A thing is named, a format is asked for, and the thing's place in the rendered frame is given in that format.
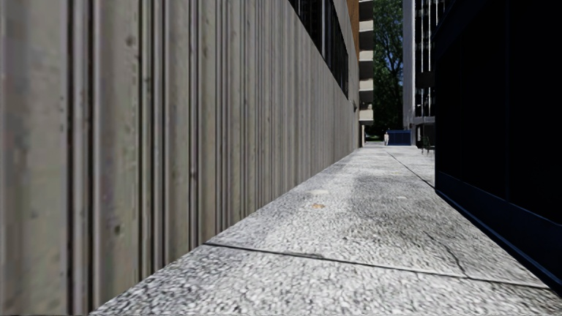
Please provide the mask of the ribbed grey concrete building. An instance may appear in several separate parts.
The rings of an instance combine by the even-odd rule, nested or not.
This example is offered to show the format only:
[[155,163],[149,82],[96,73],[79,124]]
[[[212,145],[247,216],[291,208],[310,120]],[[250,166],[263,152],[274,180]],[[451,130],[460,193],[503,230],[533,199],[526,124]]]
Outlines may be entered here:
[[0,0],[0,315],[84,315],[359,136],[346,0]]

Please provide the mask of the blue booth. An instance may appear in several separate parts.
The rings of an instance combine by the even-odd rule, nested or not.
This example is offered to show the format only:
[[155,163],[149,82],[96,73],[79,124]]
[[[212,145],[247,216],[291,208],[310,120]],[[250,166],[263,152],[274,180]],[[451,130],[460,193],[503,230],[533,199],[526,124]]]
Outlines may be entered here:
[[389,146],[410,146],[411,145],[411,130],[410,129],[403,129],[403,130],[392,130],[390,129],[388,132],[389,135]]

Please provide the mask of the pale concrete balcony building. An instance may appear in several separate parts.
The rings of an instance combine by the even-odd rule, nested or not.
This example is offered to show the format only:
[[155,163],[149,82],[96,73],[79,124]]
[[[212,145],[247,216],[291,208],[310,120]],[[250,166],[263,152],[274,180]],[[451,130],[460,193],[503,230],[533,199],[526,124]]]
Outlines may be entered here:
[[373,0],[359,0],[359,125],[361,146],[366,143],[366,127],[374,122],[373,82]]

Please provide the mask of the trees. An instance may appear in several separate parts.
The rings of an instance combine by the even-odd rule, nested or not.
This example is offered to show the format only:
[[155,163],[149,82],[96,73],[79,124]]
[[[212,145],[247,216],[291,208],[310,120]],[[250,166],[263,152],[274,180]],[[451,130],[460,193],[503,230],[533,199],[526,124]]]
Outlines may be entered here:
[[371,135],[381,137],[389,129],[402,129],[402,25],[402,0],[373,0]]

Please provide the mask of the glass tower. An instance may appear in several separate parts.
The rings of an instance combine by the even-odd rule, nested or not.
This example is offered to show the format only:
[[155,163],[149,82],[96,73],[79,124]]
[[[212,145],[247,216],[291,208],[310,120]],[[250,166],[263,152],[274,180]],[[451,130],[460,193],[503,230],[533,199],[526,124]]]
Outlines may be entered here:
[[402,0],[403,126],[419,148],[435,138],[436,88],[432,34],[453,0]]

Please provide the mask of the dark building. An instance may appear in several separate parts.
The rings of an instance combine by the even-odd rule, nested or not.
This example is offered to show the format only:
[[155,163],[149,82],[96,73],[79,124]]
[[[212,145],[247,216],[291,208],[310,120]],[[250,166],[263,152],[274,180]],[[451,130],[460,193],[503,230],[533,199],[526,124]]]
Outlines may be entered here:
[[562,297],[562,0],[452,0],[435,191]]

